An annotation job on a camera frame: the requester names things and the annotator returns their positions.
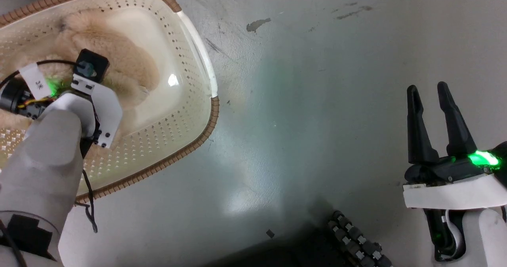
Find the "green led light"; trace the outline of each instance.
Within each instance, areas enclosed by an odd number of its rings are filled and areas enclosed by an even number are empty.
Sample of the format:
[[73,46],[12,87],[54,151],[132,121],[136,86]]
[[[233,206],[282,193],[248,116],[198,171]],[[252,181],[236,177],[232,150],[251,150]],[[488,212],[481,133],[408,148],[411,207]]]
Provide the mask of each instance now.
[[46,83],[48,84],[49,90],[51,90],[50,97],[58,97],[62,89],[66,87],[63,81],[58,79],[47,78]]
[[500,164],[498,158],[485,151],[477,150],[475,153],[469,155],[469,158],[475,166],[496,166]]

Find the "stain on floor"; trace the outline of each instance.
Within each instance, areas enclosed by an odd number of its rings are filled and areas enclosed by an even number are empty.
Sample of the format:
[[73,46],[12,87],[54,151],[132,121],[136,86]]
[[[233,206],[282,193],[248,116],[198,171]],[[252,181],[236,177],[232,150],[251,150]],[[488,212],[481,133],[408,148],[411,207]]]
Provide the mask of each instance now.
[[224,56],[226,56],[227,58],[229,58],[230,60],[232,60],[232,58],[230,58],[230,56],[228,56],[227,53],[225,53],[220,47],[218,47],[215,43],[213,43],[213,41],[206,38],[206,43],[208,43],[208,45],[212,48],[213,51],[221,53]]
[[364,7],[360,7],[358,10],[356,11],[353,11],[353,12],[349,12],[347,14],[344,14],[344,15],[340,15],[340,16],[337,16],[335,17],[335,19],[337,20],[342,20],[344,18],[348,18],[350,16],[357,16],[360,12],[364,12],[364,11],[371,11],[373,10],[373,7],[369,7],[369,6],[364,6]]
[[259,19],[246,25],[246,31],[257,32],[257,29],[266,22],[270,22],[271,18]]
[[[347,3],[347,4],[343,4],[344,6],[346,7],[352,7],[352,6],[355,6],[357,5],[357,2],[354,2],[354,3]],[[337,11],[339,11],[341,8],[337,8],[337,9],[334,9],[331,13],[335,13]]]

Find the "wire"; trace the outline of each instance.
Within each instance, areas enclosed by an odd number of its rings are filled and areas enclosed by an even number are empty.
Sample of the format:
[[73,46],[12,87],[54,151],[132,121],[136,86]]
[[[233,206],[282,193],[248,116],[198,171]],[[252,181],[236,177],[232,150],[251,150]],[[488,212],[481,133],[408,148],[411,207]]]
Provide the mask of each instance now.
[[505,206],[501,206],[500,209],[502,210],[502,219],[504,222],[507,222],[507,212],[505,211]]
[[[77,66],[79,68],[85,68],[83,65],[77,64],[76,62],[67,61],[67,60],[58,60],[58,59],[39,61],[39,62],[37,62],[37,65],[44,65],[44,64],[48,64],[48,63],[69,64],[69,65]],[[14,79],[14,77],[16,77],[18,74],[19,74],[19,70],[10,74],[9,76],[7,76],[7,78],[5,78],[2,82],[0,82],[0,88],[3,88],[5,86],[5,84],[8,83],[8,81],[11,81],[12,79]]]
[[20,267],[27,267],[27,262],[25,261],[23,254],[21,254],[21,251],[18,249],[18,246],[16,245],[16,243],[12,239],[11,235],[9,234],[9,231],[7,231],[7,228],[5,227],[4,222],[1,219],[0,219],[0,230],[4,234],[4,237],[7,240],[7,243],[9,243],[9,246],[11,247],[16,260],[18,261],[19,266]]
[[22,105],[18,105],[18,108],[22,109],[28,106],[31,103],[43,103],[44,101],[55,101],[56,99],[53,97],[44,97],[42,99],[29,99],[28,101],[25,101]]
[[76,206],[85,207],[86,217],[88,218],[88,220],[92,224],[93,232],[97,233],[98,229],[97,229],[97,224],[95,223],[95,207],[93,204],[93,190],[92,190],[92,186],[90,184],[90,180],[88,180],[88,176],[86,175],[86,172],[84,169],[83,169],[83,177],[85,178],[86,187],[88,188],[88,199],[90,200],[90,204],[82,204],[80,202],[74,202],[74,204]]

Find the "perforated basket wall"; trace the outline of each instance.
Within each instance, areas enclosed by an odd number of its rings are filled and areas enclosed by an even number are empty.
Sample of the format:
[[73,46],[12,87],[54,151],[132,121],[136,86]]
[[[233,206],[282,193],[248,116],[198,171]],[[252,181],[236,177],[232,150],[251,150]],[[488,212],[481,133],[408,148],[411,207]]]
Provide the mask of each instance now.
[[[20,50],[56,36],[62,17],[85,9],[111,14],[109,24],[154,57],[159,87],[136,110],[118,146],[85,161],[96,198],[166,168],[201,146],[219,113],[217,83],[195,27],[175,0],[39,0],[0,17],[0,79]],[[0,131],[0,165],[22,141],[24,131]],[[87,201],[83,181],[77,200]]]

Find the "gray floor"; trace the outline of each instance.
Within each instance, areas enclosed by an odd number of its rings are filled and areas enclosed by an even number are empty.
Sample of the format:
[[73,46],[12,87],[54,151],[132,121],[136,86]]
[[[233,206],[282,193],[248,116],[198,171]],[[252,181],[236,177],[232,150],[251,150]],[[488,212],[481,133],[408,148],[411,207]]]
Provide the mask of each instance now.
[[201,265],[268,242],[268,229],[293,235],[333,208],[395,265],[430,265],[423,214],[404,207],[400,186],[405,90],[419,86],[441,154],[440,80],[480,148],[505,139],[507,1],[178,2],[217,72],[217,128],[190,156],[98,200],[98,234],[74,208],[60,244],[65,265]]

